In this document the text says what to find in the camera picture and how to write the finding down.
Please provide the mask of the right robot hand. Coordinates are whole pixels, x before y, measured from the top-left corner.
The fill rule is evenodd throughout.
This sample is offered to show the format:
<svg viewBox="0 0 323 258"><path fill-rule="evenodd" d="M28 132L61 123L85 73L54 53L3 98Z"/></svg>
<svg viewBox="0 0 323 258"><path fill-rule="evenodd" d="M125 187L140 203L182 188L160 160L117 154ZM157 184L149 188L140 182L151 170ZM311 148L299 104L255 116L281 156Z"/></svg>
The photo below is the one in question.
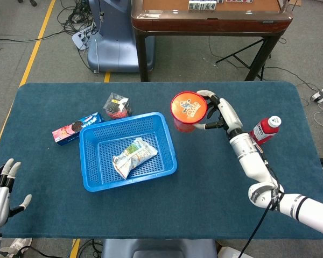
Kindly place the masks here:
<svg viewBox="0 0 323 258"><path fill-rule="evenodd" d="M196 123L193 124L195 128L200 130L223 128L231 138L243 133L243 124L229 102L209 90L199 90L196 93L204 99L209 100L208 106L212 107L212 109L209 111L207 117L210 117L216 110L220 114L218 121L206 124Z"/></svg>

